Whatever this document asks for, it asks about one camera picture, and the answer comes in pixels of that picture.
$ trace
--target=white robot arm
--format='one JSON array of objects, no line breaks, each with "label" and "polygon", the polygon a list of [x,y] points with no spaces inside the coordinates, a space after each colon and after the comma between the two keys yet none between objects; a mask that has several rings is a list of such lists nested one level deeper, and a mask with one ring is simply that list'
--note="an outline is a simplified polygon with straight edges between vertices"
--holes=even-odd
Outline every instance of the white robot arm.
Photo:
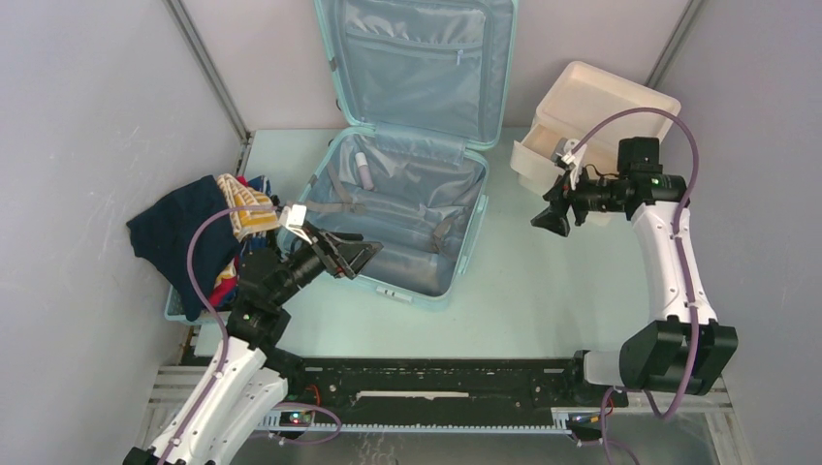
[{"label": "white robot arm", "polygon": [[[663,174],[658,139],[622,140],[618,174],[599,179],[590,179],[586,170],[578,170],[581,160],[569,153],[578,141],[561,143],[557,152],[566,153],[554,157],[554,162],[565,169],[565,174],[544,196],[549,207],[531,224],[567,236],[568,209],[573,210],[577,226],[585,222],[589,211],[623,212],[639,239],[648,277],[648,326],[618,351],[584,353],[585,381],[598,386],[674,392],[686,368],[689,346],[695,343],[696,357],[685,392],[707,393],[736,351],[738,341],[732,327],[717,323],[706,298],[691,246],[690,212],[680,205],[686,190],[684,179]],[[584,149],[582,145],[577,152],[584,153]],[[697,341],[690,338],[692,308],[698,317]]]},{"label": "white robot arm", "polygon": [[276,348],[291,320],[282,305],[323,271],[353,279],[382,244],[317,230],[303,222],[303,205],[292,208],[280,223],[306,244],[286,261],[272,248],[243,259],[217,354],[171,424],[148,450],[133,448],[124,465],[227,465],[289,390],[303,389],[301,358]]}]

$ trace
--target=light blue suitcase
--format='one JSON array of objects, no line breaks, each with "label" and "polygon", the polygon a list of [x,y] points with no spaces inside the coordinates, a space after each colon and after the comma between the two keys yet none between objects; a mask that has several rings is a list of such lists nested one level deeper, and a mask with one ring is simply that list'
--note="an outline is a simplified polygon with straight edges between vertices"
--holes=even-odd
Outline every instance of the light blue suitcase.
[{"label": "light blue suitcase", "polygon": [[[306,220],[384,249],[353,282],[447,305],[485,216],[488,163],[508,90],[517,0],[315,0],[351,127],[302,192]],[[364,189],[355,155],[368,162]],[[285,251],[299,240],[283,231]]]}]

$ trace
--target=striped cloth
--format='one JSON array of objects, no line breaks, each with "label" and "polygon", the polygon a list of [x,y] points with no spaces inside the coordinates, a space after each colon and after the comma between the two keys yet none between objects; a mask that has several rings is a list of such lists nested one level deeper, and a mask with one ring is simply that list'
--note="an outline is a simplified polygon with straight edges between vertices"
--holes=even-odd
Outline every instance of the striped cloth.
[{"label": "striped cloth", "polygon": [[231,213],[232,230],[237,240],[243,240],[247,235],[263,233],[277,227],[277,214],[273,211],[273,204],[265,194],[245,187],[230,174],[221,174],[217,177],[217,186],[223,191],[229,207],[242,205],[267,206],[271,210],[242,210]]}]

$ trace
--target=red wire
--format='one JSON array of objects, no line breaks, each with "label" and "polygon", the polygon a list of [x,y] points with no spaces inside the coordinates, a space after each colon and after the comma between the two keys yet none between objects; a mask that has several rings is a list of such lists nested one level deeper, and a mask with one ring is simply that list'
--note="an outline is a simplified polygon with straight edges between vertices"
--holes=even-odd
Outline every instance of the red wire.
[{"label": "red wire", "polygon": [[320,399],[320,390],[317,388],[317,385],[310,385],[306,387],[306,389],[311,389],[314,391],[314,395],[317,397],[317,405],[319,406],[322,403]]}]

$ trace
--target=light blue table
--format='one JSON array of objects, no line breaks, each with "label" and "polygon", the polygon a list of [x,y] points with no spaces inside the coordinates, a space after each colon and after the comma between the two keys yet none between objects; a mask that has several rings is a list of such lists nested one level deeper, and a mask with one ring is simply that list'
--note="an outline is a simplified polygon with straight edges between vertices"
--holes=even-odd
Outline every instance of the light blue table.
[{"label": "light blue table", "polygon": [[[488,213],[451,303],[429,311],[322,276],[286,304],[292,315],[278,347],[304,357],[569,357],[611,350],[648,322],[639,245],[622,215],[586,224],[568,238],[532,228],[547,204],[509,168],[505,129],[493,150]],[[337,130],[258,131],[247,176],[265,174],[283,200],[295,199]],[[216,350],[204,327],[197,353]]]}]

